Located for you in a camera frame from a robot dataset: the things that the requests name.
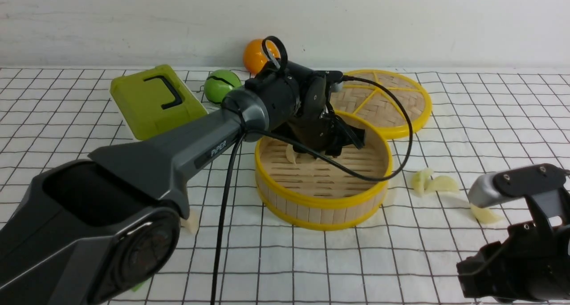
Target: grid tablecloth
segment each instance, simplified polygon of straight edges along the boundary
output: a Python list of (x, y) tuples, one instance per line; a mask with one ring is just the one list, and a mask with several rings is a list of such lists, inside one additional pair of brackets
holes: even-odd
[[(0, 69), (0, 228), (41, 171), (131, 141), (108, 94), (112, 78), (140, 68), (130, 69)], [(215, 68), (175, 69), (205, 102), (203, 81)], [(529, 211), (521, 199), (506, 203), (495, 208), (504, 221), (481, 225), (465, 190), (490, 171), (532, 163), (570, 169), (570, 70), (391, 70), (423, 85), (433, 114), (417, 133), (405, 172), (390, 181), (383, 207), (356, 228), (315, 232), (271, 214), (255, 190), (254, 143), (244, 143), (226, 214), (222, 303), (495, 303), (462, 296), (456, 263), (504, 240), (505, 228), (529, 220)], [(390, 145), (397, 167), (407, 141)], [(197, 236), (183, 231), (161, 272), (110, 304), (208, 302), (228, 158), (220, 156), (187, 184), (191, 208), (201, 210)], [(450, 175), (462, 192), (416, 197), (411, 174), (424, 167)]]

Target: black loop handle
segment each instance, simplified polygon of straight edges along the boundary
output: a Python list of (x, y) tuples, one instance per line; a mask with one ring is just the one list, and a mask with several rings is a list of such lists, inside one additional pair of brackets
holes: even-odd
[(269, 36), (263, 39), (263, 41), (261, 41), (261, 48), (263, 49), (263, 53), (268, 60), (271, 60), (271, 56), (269, 55), (269, 50), (267, 50), (267, 41), (273, 42), (279, 51), (279, 59), (281, 59), (281, 61), (279, 69), (277, 70), (277, 75), (283, 74), (283, 72), (285, 72), (285, 68), (287, 68), (287, 63), (289, 62), (289, 58), (287, 57), (287, 49), (285, 49), (285, 45), (283, 45), (279, 38), (275, 36)]
[(163, 84), (165, 84), (165, 86), (167, 86), (167, 88), (171, 92), (171, 94), (175, 97), (175, 99), (172, 102), (162, 104), (160, 106), (163, 110), (167, 110), (168, 108), (172, 108), (174, 106), (178, 106), (178, 105), (182, 104), (182, 102), (183, 102), (182, 97), (179, 95), (176, 88), (171, 84), (171, 82), (169, 82), (167, 80), (167, 78), (165, 76), (163, 76), (163, 75), (155, 76), (155, 77), (147, 78), (143, 81), (149, 81), (149, 80), (153, 80), (153, 79), (160, 79), (163, 82)]

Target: bamboo steamer lid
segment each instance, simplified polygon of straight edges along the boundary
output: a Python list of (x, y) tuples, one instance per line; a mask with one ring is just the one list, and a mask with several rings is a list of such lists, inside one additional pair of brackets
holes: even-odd
[[(432, 100), (417, 82), (401, 74), (383, 70), (356, 70), (345, 73), (375, 81), (390, 90), (404, 106), (417, 132), (432, 114)], [(340, 92), (330, 96), (335, 110), (355, 114), (369, 121), (387, 139), (407, 137), (408, 126), (401, 111), (385, 92), (360, 81), (347, 81)]]
[[(348, 124), (363, 128), (366, 137), (362, 149), (344, 147), (335, 160), (363, 175), (389, 175), (390, 147), (378, 129), (353, 114), (337, 114)], [(290, 163), (285, 156), (286, 147), (285, 143), (267, 137), (255, 147), (258, 193), (273, 214), (303, 228), (339, 230), (363, 222), (379, 209), (387, 181), (357, 179), (308, 154), (299, 154), (296, 163)]]

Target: yellow rim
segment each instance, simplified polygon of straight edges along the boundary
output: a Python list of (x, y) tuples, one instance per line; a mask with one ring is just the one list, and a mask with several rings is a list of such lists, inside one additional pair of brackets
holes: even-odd
[[(352, 76), (354, 74), (359, 74), (359, 73), (372, 73), (374, 74), (374, 80), (378, 83), (380, 83), (377, 73), (379, 74), (384, 74), (387, 76), (393, 76), (393, 77), (397, 77), (400, 78), (402, 80), (405, 80), (407, 82), (409, 82), (412, 86), (414, 86), (416, 89), (411, 89), (411, 88), (388, 88), (388, 90), (399, 90), (399, 91), (411, 91), (411, 92), (419, 92), (420, 94), (422, 94), (423, 98), (425, 99), (425, 108), (423, 109), (423, 112), (421, 115), (419, 115), (418, 118), (416, 118), (415, 120), (413, 120), (411, 122), (411, 126), (412, 126), (412, 130), (414, 133), (417, 133), (420, 129), (423, 128), (423, 126), (425, 126), (429, 120), (429, 116), (432, 114), (432, 109), (433, 109), (433, 105), (432, 105), (432, 98), (430, 98), (428, 92), (426, 92), (426, 90), (417, 82), (415, 82), (414, 80), (411, 80), (410, 78), (403, 76), (401, 74), (397, 74), (395, 72), (389, 72), (389, 71), (384, 71), (384, 70), (375, 70), (375, 69), (361, 69), (361, 70), (354, 70), (354, 71), (350, 71), (350, 72), (346, 72), (345, 74), (347, 76)], [(360, 106), (358, 106), (358, 108), (356, 108), (354, 110), (354, 112), (350, 113), (350, 114), (356, 114), (361, 108), (362, 106), (364, 106), (364, 104), (366, 104), (368, 102), (368, 100), (370, 100), (372, 98), (372, 96), (376, 93), (379, 94), (383, 94), (383, 96), (395, 107), (395, 110), (397, 110), (400, 114), (401, 110), (399, 110), (399, 108), (396, 106), (395, 102), (392, 100), (392, 98), (390, 98), (389, 96), (387, 96), (382, 90), (380, 90), (379, 88), (374, 88), (373, 86), (362, 86), (362, 85), (350, 85), (350, 84), (345, 84), (345, 88), (346, 87), (357, 87), (357, 88), (365, 88), (365, 89), (372, 89), (374, 90), (370, 96), (368, 96), (366, 98), (366, 100), (364, 100), (364, 102), (362, 102), (362, 104), (360, 104)], [(397, 138), (403, 138), (403, 137), (407, 137), (409, 135), (409, 132), (407, 130), (407, 125), (402, 125), (402, 126), (398, 126), (398, 127), (390, 127), (390, 128), (385, 128), (385, 127), (375, 127), (373, 126), (373, 128), (375, 128), (376, 130), (378, 130), (379, 133), (382, 134), (383, 137), (385, 137), (386, 139), (397, 139)]]
[[(346, 112), (340, 112), (340, 111), (336, 111), (337, 114), (339, 114), (340, 116), (347, 116), (349, 118), (355, 119), (358, 122), (368, 126), (369, 128), (371, 128), (372, 130), (376, 130), (376, 132), (378, 132), (378, 129), (375, 128), (370, 122), (357, 117), (353, 114), (349, 114)], [(384, 146), (386, 147), (386, 151), (387, 151), (387, 156), (388, 156), (388, 166), (386, 169), (386, 173), (384, 174), (384, 176), (390, 175), (392, 172), (392, 156), (391, 156), (391, 152), (390, 152), (390, 147), (388, 146), (388, 143), (386, 142), (386, 139), (383, 137), (383, 135), (380, 135), (380, 139), (382, 139), (382, 142), (384, 144)], [(359, 205), (360, 203), (371, 199), (372, 196), (378, 194), (384, 187), (387, 186), (387, 182), (383, 181), (381, 183), (377, 183), (376, 185), (374, 185), (373, 187), (371, 187), (370, 189), (363, 191), (360, 194), (354, 195), (354, 196), (350, 196), (350, 197), (346, 197), (346, 198), (336, 198), (336, 199), (326, 199), (326, 198), (316, 198), (316, 197), (311, 197), (311, 196), (307, 196), (307, 195), (303, 195), (303, 194), (299, 194), (296, 193), (292, 190), (289, 190), (281, 185), (279, 185), (276, 181), (274, 181), (269, 174), (265, 171), (265, 169), (263, 168), (263, 165), (261, 163), (261, 150), (260, 150), (260, 146), (261, 146), (261, 140), (259, 140), (257, 142), (257, 144), (255, 145), (255, 170), (259, 172), (259, 175), (262, 179), (262, 181), (264, 183), (266, 183), (269, 188), (279, 194), (281, 197), (295, 202), (299, 205), (304, 205), (304, 206), (308, 206), (308, 207), (313, 207), (313, 208), (328, 208), (328, 209), (340, 209), (340, 208), (348, 208), (354, 205)]]
[(284, 214), (282, 211), (275, 208), (275, 206), (271, 205), (271, 203), (269, 203), (269, 201), (267, 201), (267, 199), (265, 198), (265, 196), (263, 195), (261, 190), (259, 190), (259, 187), (257, 187), (257, 192), (259, 193), (259, 197), (261, 198), (261, 201), (277, 217), (281, 218), (282, 220), (285, 220), (285, 222), (288, 222), (289, 224), (293, 224), (295, 226), (299, 226), (299, 227), (306, 228), (306, 229), (312, 229), (312, 230), (341, 230), (341, 229), (346, 229), (346, 228), (356, 226), (356, 225), (364, 222), (368, 218), (370, 218), (372, 215), (374, 215), (375, 212), (378, 211), (379, 206), (382, 205), (382, 203), (384, 202), (384, 199), (386, 198), (386, 192), (384, 192), (384, 194), (382, 195), (382, 198), (381, 198), (378, 205), (373, 206), (369, 212), (364, 214), (364, 216), (357, 218), (355, 220), (351, 220), (350, 222), (346, 222), (346, 223), (342, 223), (342, 224), (317, 224), (317, 223), (305, 222), (304, 220), (298, 220), (297, 218), (293, 218), (289, 215)]

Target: lime green container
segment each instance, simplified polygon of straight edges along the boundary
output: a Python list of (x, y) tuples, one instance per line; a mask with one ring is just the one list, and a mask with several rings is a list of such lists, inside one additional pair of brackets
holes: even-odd
[(149, 139), (208, 114), (169, 65), (115, 78), (110, 95), (138, 140)]

